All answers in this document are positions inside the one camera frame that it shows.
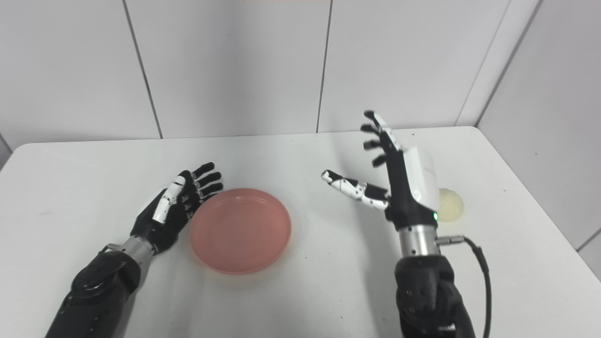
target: table surface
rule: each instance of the table surface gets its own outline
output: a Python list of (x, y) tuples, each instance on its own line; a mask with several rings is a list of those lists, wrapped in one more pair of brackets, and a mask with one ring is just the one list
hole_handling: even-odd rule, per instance
[[(480, 244), (493, 288), (491, 337), (600, 337), (601, 283), (478, 129), (395, 131), (435, 159), (439, 186), (465, 214), (439, 234)], [(124, 337), (400, 337), (394, 265), (400, 244), (383, 213), (328, 187), (332, 169), (387, 186), (360, 132), (28, 144), (0, 172), (0, 336), (43, 337), (71, 280), (123, 242), (148, 199), (181, 170), (214, 161), (226, 188), (280, 199), (293, 224), (270, 267), (232, 276), (178, 243), (154, 258)], [(477, 336), (484, 283), (466, 245), (443, 248)]]

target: robotic arm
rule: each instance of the robotic arm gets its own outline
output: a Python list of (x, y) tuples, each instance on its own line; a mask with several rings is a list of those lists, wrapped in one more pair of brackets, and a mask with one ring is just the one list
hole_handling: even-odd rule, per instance
[(386, 123), (373, 111), (365, 116), (373, 124), (361, 130), (378, 139), (366, 141), (365, 150), (382, 148), (384, 154), (372, 164), (386, 163), (390, 191), (331, 170), (322, 179), (331, 187), (376, 209), (384, 210), (386, 219), (399, 233), (402, 258), (394, 274), (397, 280), (397, 307), (401, 330), (407, 338), (456, 337), (474, 338), (469, 315), (454, 284), (454, 272), (440, 245), (467, 242), (476, 254), (484, 272), (487, 294), (484, 337), (490, 331), (490, 278), (482, 253), (464, 236), (438, 237), (439, 190), (432, 158), (416, 147), (402, 149)]
[(151, 258), (171, 248), (198, 207), (223, 190), (215, 183), (221, 173), (207, 174), (213, 169), (210, 162), (182, 171), (138, 215), (124, 244), (108, 244), (77, 274), (46, 338), (113, 336)]

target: cable connector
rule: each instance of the cable connector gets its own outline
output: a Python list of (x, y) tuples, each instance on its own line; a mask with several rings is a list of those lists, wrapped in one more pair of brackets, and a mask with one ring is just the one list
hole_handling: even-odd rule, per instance
[(451, 244), (460, 244), (465, 242), (464, 236), (444, 236), (436, 238), (436, 244), (438, 245), (451, 245)]

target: pink plate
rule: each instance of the pink plate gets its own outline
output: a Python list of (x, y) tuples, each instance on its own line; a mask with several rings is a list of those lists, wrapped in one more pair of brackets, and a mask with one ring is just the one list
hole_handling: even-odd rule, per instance
[(211, 269), (240, 275), (275, 262), (290, 233), (288, 211), (275, 197), (256, 189), (232, 189), (198, 208), (190, 224), (190, 243)]

